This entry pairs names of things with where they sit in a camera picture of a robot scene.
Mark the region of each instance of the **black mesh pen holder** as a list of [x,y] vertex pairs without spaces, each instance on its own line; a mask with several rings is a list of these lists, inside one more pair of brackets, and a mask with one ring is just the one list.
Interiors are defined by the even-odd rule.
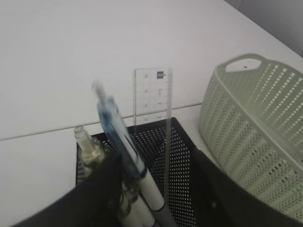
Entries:
[[[160,192],[164,193],[166,120],[128,128]],[[110,145],[104,133],[94,135]],[[207,177],[196,170],[199,152],[176,118],[171,119],[168,206],[179,227],[233,226]],[[85,178],[77,161],[76,184]]]

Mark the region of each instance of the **blue pen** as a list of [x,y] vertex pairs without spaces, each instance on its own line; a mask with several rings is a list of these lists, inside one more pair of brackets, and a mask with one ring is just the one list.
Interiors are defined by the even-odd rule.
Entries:
[[159,223],[163,227],[177,227],[151,173],[129,136],[113,97],[106,96],[102,84],[99,82],[93,83],[92,87],[98,97],[97,108],[101,126],[114,149],[121,152],[124,168],[137,181],[140,191]]

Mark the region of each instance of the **transparent ruler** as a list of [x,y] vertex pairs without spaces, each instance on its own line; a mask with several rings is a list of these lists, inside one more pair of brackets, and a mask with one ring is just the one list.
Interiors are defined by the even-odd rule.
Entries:
[[134,70],[134,126],[165,120],[164,199],[169,185],[172,69]]

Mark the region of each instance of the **basket handle hole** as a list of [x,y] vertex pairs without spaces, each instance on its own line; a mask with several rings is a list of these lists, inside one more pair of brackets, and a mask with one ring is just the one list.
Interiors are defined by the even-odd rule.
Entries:
[[226,66],[226,72],[237,72],[245,70],[255,70],[261,65],[261,61],[256,59],[242,59]]

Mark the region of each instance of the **white desk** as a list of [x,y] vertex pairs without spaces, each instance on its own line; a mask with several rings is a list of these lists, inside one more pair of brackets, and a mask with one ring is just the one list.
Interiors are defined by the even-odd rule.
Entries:
[[94,78],[132,114],[134,68],[171,66],[174,107],[200,103],[215,65],[242,53],[303,71],[301,57],[223,0],[3,4],[0,139],[98,120]]
[[[301,57],[223,0],[69,1],[39,9],[0,16],[0,139],[58,131],[0,142],[0,226],[74,186],[75,140],[72,129],[59,129],[98,120],[94,78],[126,116],[133,112],[134,68],[171,66],[174,107],[200,103],[215,65],[245,52],[303,71]],[[199,106],[173,112],[206,152],[198,114]]]

